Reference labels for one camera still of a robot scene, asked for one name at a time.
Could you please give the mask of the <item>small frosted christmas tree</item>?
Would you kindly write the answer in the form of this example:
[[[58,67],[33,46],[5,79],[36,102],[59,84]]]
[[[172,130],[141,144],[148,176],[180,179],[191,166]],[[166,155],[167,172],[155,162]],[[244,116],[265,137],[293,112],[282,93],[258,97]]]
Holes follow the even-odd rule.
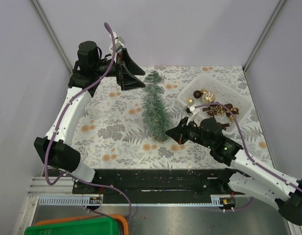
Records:
[[[170,113],[163,98],[164,90],[160,86],[163,77],[155,70],[145,77],[146,88],[142,98],[142,117],[148,134],[158,142],[168,139],[165,134],[172,126]]]

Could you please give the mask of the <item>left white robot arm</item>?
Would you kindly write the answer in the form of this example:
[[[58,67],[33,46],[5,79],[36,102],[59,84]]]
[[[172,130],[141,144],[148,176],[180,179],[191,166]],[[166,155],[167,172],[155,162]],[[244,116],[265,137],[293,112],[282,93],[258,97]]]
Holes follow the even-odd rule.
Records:
[[[105,77],[115,77],[122,91],[146,86],[138,79],[139,75],[145,75],[145,71],[131,59],[120,38],[116,38],[110,52],[103,57],[101,49],[93,41],[85,41],[78,46],[78,59],[69,79],[64,104],[46,135],[34,141],[45,165],[45,176],[48,175],[48,167],[58,169],[84,181],[83,188],[89,193],[99,191],[100,181],[94,177],[95,170],[83,163],[80,153],[71,146],[86,106]]]

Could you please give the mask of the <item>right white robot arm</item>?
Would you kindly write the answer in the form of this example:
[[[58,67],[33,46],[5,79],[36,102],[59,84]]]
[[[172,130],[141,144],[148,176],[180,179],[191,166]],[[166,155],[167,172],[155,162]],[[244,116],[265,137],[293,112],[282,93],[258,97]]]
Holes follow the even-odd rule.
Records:
[[[278,210],[289,222],[302,226],[302,179],[286,175],[251,156],[247,149],[223,134],[214,118],[197,125],[183,118],[166,135],[178,144],[192,141],[210,149],[210,155],[233,174],[217,181],[218,190],[231,190],[256,198]]]

